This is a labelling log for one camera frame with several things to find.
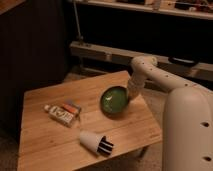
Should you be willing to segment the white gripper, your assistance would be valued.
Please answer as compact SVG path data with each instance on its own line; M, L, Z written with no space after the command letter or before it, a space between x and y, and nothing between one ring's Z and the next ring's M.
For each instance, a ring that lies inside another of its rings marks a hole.
M143 82L136 82L133 79L129 79L127 83L127 94L130 100L135 99L144 87Z

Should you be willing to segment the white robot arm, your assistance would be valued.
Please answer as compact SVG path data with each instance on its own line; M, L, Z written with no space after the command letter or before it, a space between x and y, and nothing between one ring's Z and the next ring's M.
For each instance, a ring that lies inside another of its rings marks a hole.
M168 96L162 122L162 171L213 171L213 91L157 67L153 56L131 60L127 91L135 99L147 79Z

